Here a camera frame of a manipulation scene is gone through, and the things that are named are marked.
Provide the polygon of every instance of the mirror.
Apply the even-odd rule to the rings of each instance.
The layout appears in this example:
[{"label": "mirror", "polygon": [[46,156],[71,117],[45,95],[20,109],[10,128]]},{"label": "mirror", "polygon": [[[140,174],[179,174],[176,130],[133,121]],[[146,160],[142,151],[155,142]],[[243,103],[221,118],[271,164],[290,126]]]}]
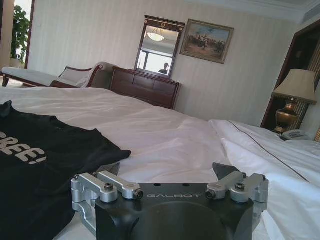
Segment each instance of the mirror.
[{"label": "mirror", "polygon": [[134,69],[170,78],[184,27],[182,22],[145,16]]}]

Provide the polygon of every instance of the chaise lounge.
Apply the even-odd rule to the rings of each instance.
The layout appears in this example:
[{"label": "chaise lounge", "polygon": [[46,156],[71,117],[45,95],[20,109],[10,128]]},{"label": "chaise lounge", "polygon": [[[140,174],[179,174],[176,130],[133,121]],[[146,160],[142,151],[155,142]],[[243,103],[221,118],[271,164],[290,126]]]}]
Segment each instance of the chaise lounge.
[{"label": "chaise lounge", "polygon": [[30,69],[4,67],[2,87],[6,87],[9,79],[13,79],[34,87],[109,89],[113,67],[115,66],[106,62],[98,62],[89,69],[67,66],[59,77]]}]

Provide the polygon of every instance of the wooden dresser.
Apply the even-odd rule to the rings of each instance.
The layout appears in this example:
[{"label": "wooden dresser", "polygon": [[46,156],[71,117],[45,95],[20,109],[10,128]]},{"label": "wooden dresser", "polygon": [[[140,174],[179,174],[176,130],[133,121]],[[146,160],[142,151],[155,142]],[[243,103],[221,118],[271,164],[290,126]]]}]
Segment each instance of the wooden dresser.
[{"label": "wooden dresser", "polygon": [[154,106],[174,109],[179,87],[178,82],[167,78],[114,67],[110,90]]}]

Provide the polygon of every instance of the potted plant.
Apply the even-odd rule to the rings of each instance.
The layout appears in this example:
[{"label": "potted plant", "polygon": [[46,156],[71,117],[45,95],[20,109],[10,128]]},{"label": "potted plant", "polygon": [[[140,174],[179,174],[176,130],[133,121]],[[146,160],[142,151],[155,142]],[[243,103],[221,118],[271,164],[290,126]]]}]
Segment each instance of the potted plant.
[{"label": "potted plant", "polygon": [[24,68],[30,27],[26,14],[20,6],[14,7],[10,65],[15,68]]}]

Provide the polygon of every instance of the silver metal bracket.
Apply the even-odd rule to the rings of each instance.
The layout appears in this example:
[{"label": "silver metal bracket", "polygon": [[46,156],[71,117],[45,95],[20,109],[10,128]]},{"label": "silver metal bracket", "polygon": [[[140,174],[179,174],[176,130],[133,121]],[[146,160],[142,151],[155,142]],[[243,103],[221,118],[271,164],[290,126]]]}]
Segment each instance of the silver metal bracket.
[{"label": "silver metal bracket", "polygon": [[269,180],[261,174],[247,178],[244,173],[234,171],[218,182],[209,183],[205,195],[212,200],[223,199],[227,191],[236,203],[246,203],[249,199],[254,202],[252,230],[256,229],[261,213],[268,207]]},{"label": "silver metal bracket", "polygon": [[127,182],[108,171],[96,174],[77,174],[71,180],[72,208],[79,212],[83,225],[97,236],[95,214],[92,207],[96,199],[104,203],[112,203],[118,199],[118,191],[129,200],[139,200],[144,196],[138,183]]}]

